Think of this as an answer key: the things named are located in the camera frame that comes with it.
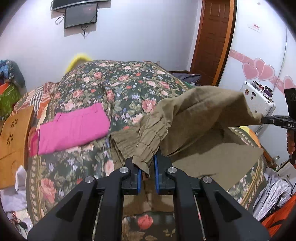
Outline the person right hand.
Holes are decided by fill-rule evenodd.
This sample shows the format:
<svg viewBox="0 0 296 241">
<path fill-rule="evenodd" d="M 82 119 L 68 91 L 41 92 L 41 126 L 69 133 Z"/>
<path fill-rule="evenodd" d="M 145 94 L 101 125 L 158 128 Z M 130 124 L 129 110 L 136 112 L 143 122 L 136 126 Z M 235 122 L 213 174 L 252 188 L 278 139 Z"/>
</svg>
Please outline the person right hand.
<svg viewBox="0 0 296 241">
<path fill-rule="evenodd" d="M 293 137 L 293 131 L 287 131 L 287 152 L 292 155 L 295 151 L 295 142 Z"/>
</svg>

